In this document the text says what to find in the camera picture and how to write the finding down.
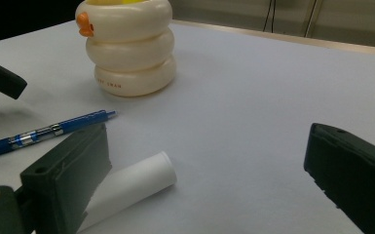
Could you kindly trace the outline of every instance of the white cylinder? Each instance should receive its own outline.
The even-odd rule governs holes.
[[[128,43],[104,43],[87,39],[87,55],[102,69],[117,72],[144,70],[163,63],[174,48],[174,35],[167,28],[157,37]]]
[[[174,168],[166,152],[108,175],[96,189],[79,231],[175,184]]]
[[[175,76],[175,59],[172,55],[163,64],[134,72],[117,72],[96,66],[94,77],[108,93],[121,97],[135,97],[161,90]]]

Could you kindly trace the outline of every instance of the blue mechanical pencil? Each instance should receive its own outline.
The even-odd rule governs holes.
[[[25,146],[41,142],[45,139],[69,134],[88,125],[105,122],[117,115],[116,111],[100,110],[77,118],[53,124],[46,128],[33,130],[28,133],[0,139],[0,155]]]

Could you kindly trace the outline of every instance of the orange beak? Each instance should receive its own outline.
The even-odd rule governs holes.
[[[81,13],[77,16],[77,24],[80,27],[80,34],[85,37],[94,36],[94,27],[90,24],[90,19],[87,13]]]

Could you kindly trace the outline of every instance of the black cable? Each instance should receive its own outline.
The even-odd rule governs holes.
[[[273,0],[270,0],[270,3],[269,3],[269,11],[267,12],[267,16],[266,16],[266,19],[265,19],[265,25],[263,26],[263,31],[266,30],[267,20],[268,20],[269,15],[270,15],[270,9],[272,8],[272,1]]]
[[[267,12],[267,16],[265,18],[265,23],[264,23],[264,26],[263,26],[263,31],[266,31],[266,26],[267,26],[267,21],[269,19],[269,15],[270,15],[270,11],[272,9],[272,3],[273,3],[273,15],[272,15],[272,25],[271,25],[271,31],[273,33],[273,25],[275,23],[275,14],[276,14],[276,0],[270,0],[270,3],[269,3],[269,10]]]
[[[273,33],[273,24],[275,23],[275,13],[276,13],[276,0],[273,0],[273,15],[272,15],[272,33]]]

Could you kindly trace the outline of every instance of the table surface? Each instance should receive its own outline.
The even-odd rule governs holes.
[[[375,55],[173,22],[175,79],[144,97],[96,83],[74,21],[0,41],[0,65],[28,86],[0,94],[0,138],[99,109],[115,170],[160,151],[178,182],[93,233],[343,233],[360,230],[303,170],[322,123],[375,144]],[[0,185],[66,136],[0,156]]]

